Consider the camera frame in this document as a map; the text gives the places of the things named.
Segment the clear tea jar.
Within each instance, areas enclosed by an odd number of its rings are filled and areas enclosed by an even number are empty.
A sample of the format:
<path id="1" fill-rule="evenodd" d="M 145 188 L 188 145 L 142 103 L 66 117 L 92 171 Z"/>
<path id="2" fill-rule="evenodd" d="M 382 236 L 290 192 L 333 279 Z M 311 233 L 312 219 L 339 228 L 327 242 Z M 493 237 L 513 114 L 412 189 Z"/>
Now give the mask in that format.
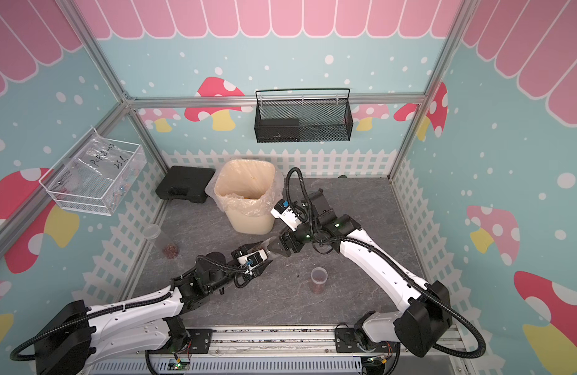
<path id="1" fill-rule="evenodd" d="M 327 279 L 328 279 L 327 270 L 325 270 L 322 267 L 315 267 L 310 273 L 309 286 L 311 292 L 317 295 L 321 294 L 325 289 Z"/>
<path id="2" fill-rule="evenodd" d="M 167 259 L 174 259 L 179 255 L 178 246 L 159 225 L 149 224 L 144 228 L 142 234 L 145 239 L 156 249 L 160 250 Z"/>
<path id="3" fill-rule="evenodd" d="M 260 244 L 258 249 L 265 259 L 276 260 L 285 256 L 285 250 L 279 237 L 270 237 Z"/>

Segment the black box in basket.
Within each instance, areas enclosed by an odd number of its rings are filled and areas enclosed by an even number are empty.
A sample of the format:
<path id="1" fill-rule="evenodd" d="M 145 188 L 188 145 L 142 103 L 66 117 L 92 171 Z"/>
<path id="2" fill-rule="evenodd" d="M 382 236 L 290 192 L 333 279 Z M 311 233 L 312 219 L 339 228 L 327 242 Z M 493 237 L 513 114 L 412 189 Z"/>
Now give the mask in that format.
<path id="1" fill-rule="evenodd" d="M 256 120 L 255 133 L 258 143 L 299 142 L 299 119 L 271 118 Z"/>

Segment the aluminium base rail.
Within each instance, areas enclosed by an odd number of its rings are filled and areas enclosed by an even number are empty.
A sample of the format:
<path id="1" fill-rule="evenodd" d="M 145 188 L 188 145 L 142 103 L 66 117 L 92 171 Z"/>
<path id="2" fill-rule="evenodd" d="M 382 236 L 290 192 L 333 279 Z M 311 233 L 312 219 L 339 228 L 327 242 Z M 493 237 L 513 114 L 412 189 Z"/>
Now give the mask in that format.
<path id="1" fill-rule="evenodd" d="M 473 374 L 471 361 L 435 349 L 420 358 L 404 345 L 358 345 L 344 324 L 219 326 L 193 330 L 190 354 L 135 349 L 89 365 L 83 374 Z"/>

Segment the black plastic tool case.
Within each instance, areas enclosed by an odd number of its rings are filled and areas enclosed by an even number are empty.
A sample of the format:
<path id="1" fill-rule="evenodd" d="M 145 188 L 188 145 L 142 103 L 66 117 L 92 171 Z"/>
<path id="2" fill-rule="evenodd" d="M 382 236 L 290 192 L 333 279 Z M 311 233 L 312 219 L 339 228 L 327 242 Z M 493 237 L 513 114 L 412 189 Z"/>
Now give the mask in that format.
<path id="1" fill-rule="evenodd" d="M 205 188 L 216 170 L 202 167 L 173 166 L 155 189 L 163 200 L 186 200 L 204 203 L 208 195 Z"/>

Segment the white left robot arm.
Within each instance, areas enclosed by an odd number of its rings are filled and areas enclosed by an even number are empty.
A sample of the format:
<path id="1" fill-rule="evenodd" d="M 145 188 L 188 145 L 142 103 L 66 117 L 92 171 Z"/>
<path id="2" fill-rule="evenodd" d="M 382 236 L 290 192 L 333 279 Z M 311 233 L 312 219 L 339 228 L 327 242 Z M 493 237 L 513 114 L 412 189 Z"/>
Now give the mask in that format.
<path id="1" fill-rule="evenodd" d="M 34 361 L 39 374 L 78 374 L 109 357 L 133 351 L 178 353 L 191 338 L 182 315 L 225 287 L 246 286 L 271 263 L 267 242 L 242 245 L 226 259 L 198 256 L 194 267 L 156 292 L 100 306 L 78 300 L 64 306 L 39 333 Z"/>

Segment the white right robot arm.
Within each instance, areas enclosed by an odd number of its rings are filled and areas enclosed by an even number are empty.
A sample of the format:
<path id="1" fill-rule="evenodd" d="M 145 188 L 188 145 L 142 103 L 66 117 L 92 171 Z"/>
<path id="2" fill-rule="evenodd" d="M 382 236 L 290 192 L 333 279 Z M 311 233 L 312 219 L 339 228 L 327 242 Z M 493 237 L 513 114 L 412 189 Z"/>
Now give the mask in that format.
<path id="1" fill-rule="evenodd" d="M 324 240 L 332 251 L 360 267 L 396 306 L 394 312 L 370 312 L 357 323 L 360 345 L 399 342 L 413 355 L 426 356 L 453 323 L 444 308 L 450 302 L 447 287 L 438 281 L 429 284 L 401 266 L 351 216 L 337 216 L 322 191 L 298 207 L 307 212 L 306 219 L 284 199 L 271 210 L 286 229 L 269 249 L 289 257 L 307 243 Z"/>

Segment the clear plastic bin liner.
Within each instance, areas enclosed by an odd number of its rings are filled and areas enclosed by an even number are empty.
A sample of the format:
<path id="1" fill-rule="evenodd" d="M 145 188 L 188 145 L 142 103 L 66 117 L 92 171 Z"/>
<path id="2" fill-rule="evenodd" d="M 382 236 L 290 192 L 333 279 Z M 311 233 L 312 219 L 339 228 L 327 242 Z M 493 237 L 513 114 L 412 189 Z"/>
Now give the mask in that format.
<path id="1" fill-rule="evenodd" d="M 216 170 L 205 193 L 225 213 L 260 217 L 271 212 L 283 189 L 284 176 L 271 162 L 233 159 Z"/>

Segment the cream plastic trash bin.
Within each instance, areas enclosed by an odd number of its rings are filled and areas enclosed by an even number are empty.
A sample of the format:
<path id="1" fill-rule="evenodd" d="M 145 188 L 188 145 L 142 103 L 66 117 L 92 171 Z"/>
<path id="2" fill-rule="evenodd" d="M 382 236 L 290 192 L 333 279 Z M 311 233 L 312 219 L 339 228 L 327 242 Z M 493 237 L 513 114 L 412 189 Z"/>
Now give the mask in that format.
<path id="1" fill-rule="evenodd" d="M 213 184 L 213 198 L 235 231 L 256 235 L 271 231 L 275 178 L 270 162 L 235 159 L 222 167 Z"/>

